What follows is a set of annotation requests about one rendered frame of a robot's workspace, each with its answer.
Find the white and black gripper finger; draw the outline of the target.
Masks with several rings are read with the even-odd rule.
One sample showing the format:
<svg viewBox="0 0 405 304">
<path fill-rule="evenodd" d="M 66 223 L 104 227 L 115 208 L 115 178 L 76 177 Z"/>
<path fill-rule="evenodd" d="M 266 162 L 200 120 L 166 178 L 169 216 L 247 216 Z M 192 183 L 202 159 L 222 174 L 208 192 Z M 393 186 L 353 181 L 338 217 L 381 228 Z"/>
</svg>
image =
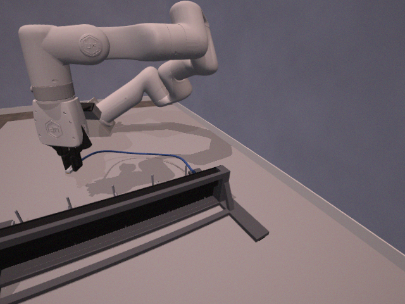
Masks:
<svg viewBox="0 0 405 304">
<path fill-rule="evenodd" d="M 92 146 L 92 143 L 91 143 L 90 139 L 88 138 L 88 136 L 87 136 L 87 134 L 86 134 L 83 127 L 82 127 L 82 132 L 83 132 L 82 144 L 80 146 L 76 147 L 76 148 L 69 147 L 70 154 L 71 154 L 70 162 L 71 162 L 72 169 L 73 169 L 74 172 L 76 172 L 83 165 L 80 152 L 83 149 L 87 149 L 87 148 L 90 148 Z"/>
<path fill-rule="evenodd" d="M 50 146 L 50 147 L 55 149 L 57 154 L 59 156 L 61 156 L 64 168 L 65 168 L 65 170 L 67 170 L 71 166 L 71 162 L 70 162 L 71 154 L 70 154 L 69 147 L 59 147 L 59 146 Z"/>
</svg>

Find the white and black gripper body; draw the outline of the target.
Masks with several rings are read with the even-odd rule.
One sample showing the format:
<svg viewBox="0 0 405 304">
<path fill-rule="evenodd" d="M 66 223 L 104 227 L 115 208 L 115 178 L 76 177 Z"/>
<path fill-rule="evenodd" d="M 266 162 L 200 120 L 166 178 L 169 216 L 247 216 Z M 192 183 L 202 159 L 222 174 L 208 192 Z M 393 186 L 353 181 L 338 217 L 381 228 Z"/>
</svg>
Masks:
<svg viewBox="0 0 405 304">
<path fill-rule="evenodd" d="M 80 101 L 75 95 L 58 101 L 32 101 L 35 126 L 40 142 L 49 146 L 76 148 L 83 132 L 89 130 Z"/>
</svg>

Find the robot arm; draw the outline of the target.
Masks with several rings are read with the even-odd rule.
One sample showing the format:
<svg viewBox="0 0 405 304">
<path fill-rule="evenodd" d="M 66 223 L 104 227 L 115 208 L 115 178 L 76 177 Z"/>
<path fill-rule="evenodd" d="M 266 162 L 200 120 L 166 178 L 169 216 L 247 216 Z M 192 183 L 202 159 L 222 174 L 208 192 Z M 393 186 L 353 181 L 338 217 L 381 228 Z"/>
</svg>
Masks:
<svg viewBox="0 0 405 304">
<path fill-rule="evenodd" d="M 117 59 L 169 61 L 158 70 L 145 68 L 99 103 L 80 103 L 86 120 L 111 127 L 114 119 L 142 101 L 144 92 L 157 107 L 184 100 L 192 93 L 188 77 L 214 74 L 218 61 L 209 23 L 198 4 L 177 2 L 170 9 L 170 18 L 172 24 L 20 27 L 18 35 L 35 100 L 58 101 L 75 95 L 70 64 L 97 65 Z"/>
</svg>

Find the white ethernet plug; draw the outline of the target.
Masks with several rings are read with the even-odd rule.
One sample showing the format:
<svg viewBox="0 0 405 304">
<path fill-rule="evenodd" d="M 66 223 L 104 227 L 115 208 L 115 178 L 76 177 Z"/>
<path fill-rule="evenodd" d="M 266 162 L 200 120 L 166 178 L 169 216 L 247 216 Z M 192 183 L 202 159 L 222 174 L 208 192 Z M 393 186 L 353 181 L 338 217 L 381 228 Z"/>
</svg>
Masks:
<svg viewBox="0 0 405 304">
<path fill-rule="evenodd" d="M 65 171 L 66 174 L 70 174 L 70 173 L 72 173 L 72 172 L 73 172 L 72 166 L 70 166 L 70 167 Z"/>
</svg>

